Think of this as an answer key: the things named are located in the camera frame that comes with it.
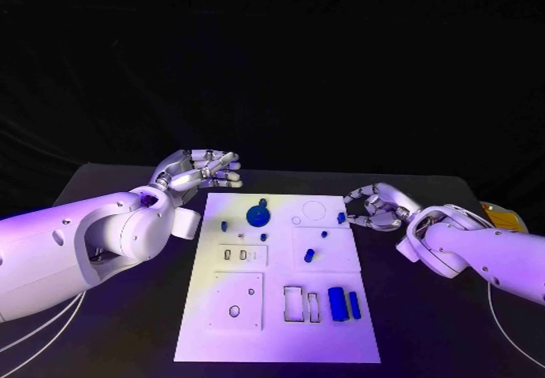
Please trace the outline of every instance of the black backdrop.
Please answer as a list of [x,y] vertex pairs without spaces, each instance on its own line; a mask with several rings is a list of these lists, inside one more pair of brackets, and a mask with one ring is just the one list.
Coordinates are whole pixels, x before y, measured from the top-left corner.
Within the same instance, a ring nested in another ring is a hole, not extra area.
[[3,214],[87,161],[215,148],[253,169],[460,176],[545,233],[541,7],[0,2]]

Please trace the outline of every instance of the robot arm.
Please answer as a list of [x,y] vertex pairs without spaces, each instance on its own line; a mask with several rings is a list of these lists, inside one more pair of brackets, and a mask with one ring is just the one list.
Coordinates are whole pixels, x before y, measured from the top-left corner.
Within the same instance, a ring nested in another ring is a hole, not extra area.
[[407,235],[397,249],[413,262],[421,260],[442,276],[453,278],[472,266],[501,289],[545,304],[545,238],[495,226],[459,206],[426,209],[388,184],[354,191],[345,202],[369,195],[369,217],[348,221],[378,231],[405,222]]
[[201,215],[179,206],[198,187],[243,186],[231,172],[237,160],[235,153],[181,150],[147,186],[0,221],[0,322],[52,307],[155,258],[170,235],[194,239]]

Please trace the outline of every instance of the blue object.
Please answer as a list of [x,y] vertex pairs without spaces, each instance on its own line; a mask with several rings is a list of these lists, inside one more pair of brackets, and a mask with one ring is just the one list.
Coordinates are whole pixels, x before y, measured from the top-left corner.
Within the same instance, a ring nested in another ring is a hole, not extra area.
[[267,210],[267,200],[260,199],[260,204],[250,208],[247,221],[254,227],[264,227],[270,223],[270,211]]
[[361,319],[361,305],[358,304],[358,297],[355,296],[355,291],[349,293],[352,316],[355,319]]
[[313,260],[313,257],[315,257],[315,250],[309,250],[307,254],[305,255],[305,261],[310,262]]
[[346,307],[345,290],[342,287],[328,289],[329,305],[332,307],[332,316],[335,321],[346,321],[349,317],[349,309]]

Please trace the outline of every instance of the cable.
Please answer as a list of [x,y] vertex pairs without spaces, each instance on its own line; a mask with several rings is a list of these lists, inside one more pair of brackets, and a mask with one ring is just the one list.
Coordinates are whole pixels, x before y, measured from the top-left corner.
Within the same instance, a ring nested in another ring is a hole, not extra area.
[[83,305],[83,299],[84,298],[85,298],[85,292],[83,293],[83,296],[80,298],[80,303],[77,305],[77,309],[74,310],[74,313],[72,313],[71,317],[68,318],[68,321],[67,321],[65,325],[62,326],[61,331],[57,333],[57,335],[51,339],[49,343],[44,346],[44,348],[35,353],[35,355],[10,372],[8,372],[3,376],[0,376],[0,378],[6,378],[9,375],[12,375],[41,355],[41,353],[46,350],[48,346],[54,343],[54,341],[57,340],[57,338],[64,333],[68,325],[71,324],[71,321],[72,321],[74,317],[77,316],[77,312],[78,312],[80,307]]
[[491,294],[492,290],[491,290],[491,287],[492,287],[492,285],[489,283],[489,306],[491,306],[491,312],[492,312],[492,316],[495,317],[495,322],[496,322],[498,328],[502,331],[505,338],[508,339],[508,341],[511,342],[511,345],[516,348],[516,350],[529,358],[531,361],[534,361],[545,369],[545,365],[541,362],[538,362],[537,359],[532,358],[528,355],[528,353],[519,348],[519,346],[515,344],[514,340],[511,339],[511,337],[505,333],[505,330],[504,330],[502,325],[501,325],[501,321],[498,320],[498,317],[496,317],[495,306],[492,305],[492,294]]
[[32,335],[35,335],[59,317],[61,315],[68,311],[68,309],[74,306],[74,303],[77,302],[77,300],[80,300],[80,297],[83,296],[83,294],[78,294],[77,295],[77,298],[74,298],[74,300],[71,301],[71,303],[68,304],[68,306],[65,307],[65,309],[58,313],[58,315],[49,319],[49,321],[38,327],[38,329],[35,329],[32,331],[32,333],[29,333],[26,336],[23,336],[18,341],[13,341],[13,343],[10,343],[8,346],[5,346],[2,349],[0,349],[0,353],[5,352],[10,347],[15,347],[19,343],[22,343]]

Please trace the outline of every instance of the dark table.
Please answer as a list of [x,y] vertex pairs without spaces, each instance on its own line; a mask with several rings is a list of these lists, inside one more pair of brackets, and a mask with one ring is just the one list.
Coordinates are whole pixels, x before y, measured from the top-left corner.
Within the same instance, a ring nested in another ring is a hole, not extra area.
[[[77,171],[57,205],[147,183],[152,167],[87,164]],[[387,182],[424,205],[454,203],[483,215],[466,182],[446,176],[390,176],[244,170],[241,193],[345,195]],[[189,208],[205,211],[201,190]],[[364,201],[349,210],[364,213]],[[61,338],[12,377],[129,376],[221,378],[247,376],[462,377],[545,376],[501,334],[489,311],[486,282],[467,269],[449,280],[397,252],[403,230],[382,233],[352,226],[361,274],[372,312],[382,364],[260,364],[173,362],[198,238],[172,238],[160,255],[94,288]],[[545,307],[493,291],[496,313],[512,339],[545,361]],[[32,331],[64,308],[0,324],[0,346]],[[2,354],[8,372],[46,344],[65,317]]]

